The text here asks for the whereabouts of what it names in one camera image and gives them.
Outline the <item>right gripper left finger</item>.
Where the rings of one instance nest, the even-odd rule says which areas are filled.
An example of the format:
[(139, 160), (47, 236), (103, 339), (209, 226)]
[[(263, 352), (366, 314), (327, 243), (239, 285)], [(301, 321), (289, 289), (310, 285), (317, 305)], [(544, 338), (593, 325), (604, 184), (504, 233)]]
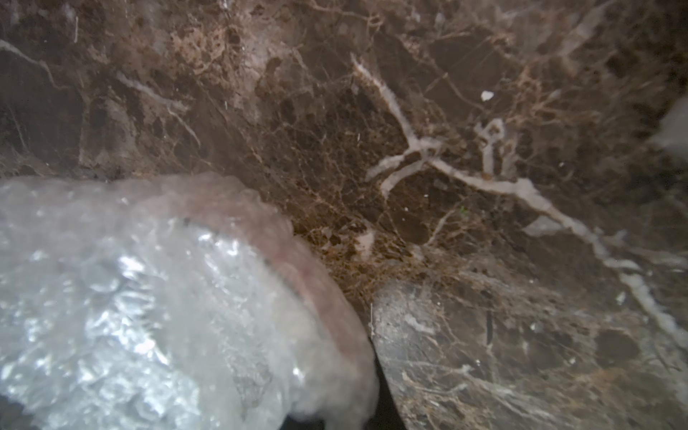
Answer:
[(324, 421), (316, 417), (285, 417), (279, 430), (324, 430)]

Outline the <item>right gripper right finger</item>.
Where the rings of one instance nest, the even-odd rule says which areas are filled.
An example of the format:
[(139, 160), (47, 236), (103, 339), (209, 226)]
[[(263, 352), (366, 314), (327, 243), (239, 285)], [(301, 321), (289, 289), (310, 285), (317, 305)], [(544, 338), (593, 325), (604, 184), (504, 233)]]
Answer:
[(376, 411), (367, 422), (367, 430), (407, 430), (407, 427), (399, 413), (382, 365), (376, 357), (376, 374), (380, 383), (379, 399)]

